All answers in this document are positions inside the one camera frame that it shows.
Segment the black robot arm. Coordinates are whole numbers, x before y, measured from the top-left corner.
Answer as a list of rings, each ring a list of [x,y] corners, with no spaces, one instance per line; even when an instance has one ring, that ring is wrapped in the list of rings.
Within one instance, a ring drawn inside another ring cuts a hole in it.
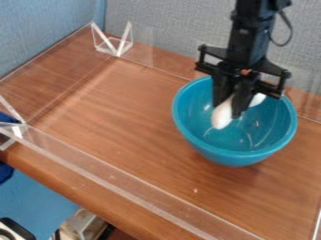
[[[270,43],[284,47],[292,41],[292,22],[284,9],[292,0],[236,0],[230,13],[231,29],[226,48],[202,44],[195,69],[213,78],[213,106],[231,98],[231,118],[249,108],[254,95],[261,93],[280,99],[292,73],[268,58]],[[280,15],[290,29],[289,39],[277,43],[272,31]]]

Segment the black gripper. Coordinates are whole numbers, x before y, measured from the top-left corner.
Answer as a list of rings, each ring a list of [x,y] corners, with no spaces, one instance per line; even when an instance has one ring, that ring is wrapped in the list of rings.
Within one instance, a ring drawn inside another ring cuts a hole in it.
[[[249,108],[258,93],[281,98],[292,73],[264,57],[252,66],[227,59],[227,50],[202,44],[195,69],[213,78],[213,106],[217,107],[234,93],[231,118],[237,119]]]

